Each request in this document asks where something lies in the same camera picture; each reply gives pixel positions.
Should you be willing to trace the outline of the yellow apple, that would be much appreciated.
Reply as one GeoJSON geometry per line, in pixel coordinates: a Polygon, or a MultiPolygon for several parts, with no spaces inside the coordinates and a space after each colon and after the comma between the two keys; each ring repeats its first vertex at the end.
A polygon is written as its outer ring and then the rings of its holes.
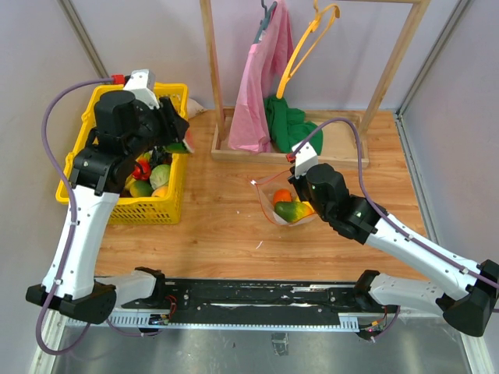
{"type": "Polygon", "coordinates": [[[302,201],[302,200],[299,199],[299,197],[296,197],[295,201],[306,205],[311,212],[315,213],[314,208],[311,206],[311,204],[308,201],[302,201]]]}

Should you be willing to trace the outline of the green orange mango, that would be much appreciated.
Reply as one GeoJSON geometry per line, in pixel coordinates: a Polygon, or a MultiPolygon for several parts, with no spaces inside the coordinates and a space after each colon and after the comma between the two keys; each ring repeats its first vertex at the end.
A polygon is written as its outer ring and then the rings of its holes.
{"type": "Polygon", "coordinates": [[[303,218],[314,214],[306,205],[296,201],[290,203],[277,203],[274,206],[274,212],[290,224],[296,223],[303,218]]]}

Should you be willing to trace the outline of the clear zip top bag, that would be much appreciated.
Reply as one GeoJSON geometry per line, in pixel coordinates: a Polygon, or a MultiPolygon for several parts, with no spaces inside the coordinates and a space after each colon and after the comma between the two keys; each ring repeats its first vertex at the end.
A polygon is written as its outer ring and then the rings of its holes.
{"type": "Polygon", "coordinates": [[[288,182],[290,172],[285,170],[250,185],[257,195],[264,216],[278,226],[297,226],[313,221],[317,215],[308,202],[303,202],[288,182]]]}

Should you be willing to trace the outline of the red bell pepper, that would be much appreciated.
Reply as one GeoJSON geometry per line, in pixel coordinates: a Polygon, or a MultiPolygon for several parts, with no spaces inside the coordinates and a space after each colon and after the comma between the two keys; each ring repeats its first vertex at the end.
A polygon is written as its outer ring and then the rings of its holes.
{"type": "Polygon", "coordinates": [[[135,162],[132,177],[139,181],[147,181],[150,178],[152,169],[145,159],[139,159],[135,162]]]}

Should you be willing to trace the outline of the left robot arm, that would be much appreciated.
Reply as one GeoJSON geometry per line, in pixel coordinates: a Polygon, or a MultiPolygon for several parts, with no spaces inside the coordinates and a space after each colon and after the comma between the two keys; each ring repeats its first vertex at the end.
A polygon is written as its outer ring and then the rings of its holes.
{"type": "Polygon", "coordinates": [[[167,298],[158,282],[158,270],[137,267],[117,284],[94,277],[97,254],[112,211],[133,173],[136,159],[156,146],[184,147],[189,123],[176,111],[169,97],[148,105],[128,90],[103,93],[94,104],[95,125],[84,147],[73,158],[69,175],[70,203],[64,231],[72,235],[59,242],[45,279],[27,288],[26,300],[85,323],[103,323],[113,309],[141,299],[156,309],[167,298]]]}

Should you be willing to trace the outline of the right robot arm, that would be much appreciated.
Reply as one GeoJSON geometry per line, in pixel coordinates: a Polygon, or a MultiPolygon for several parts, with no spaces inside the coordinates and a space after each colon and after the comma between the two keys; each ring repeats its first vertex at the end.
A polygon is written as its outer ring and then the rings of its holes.
{"type": "Polygon", "coordinates": [[[396,305],[441,316],[453,328],[481,337],[498,301],[498,265],[458,256],[407,228],[370,198],[349,192],[343,175],[317,164],[288,182],[340,236],[381,250],[423,274],[417,281],[367,270],[356,282],[355,306],[364,312],[396,305]]]}

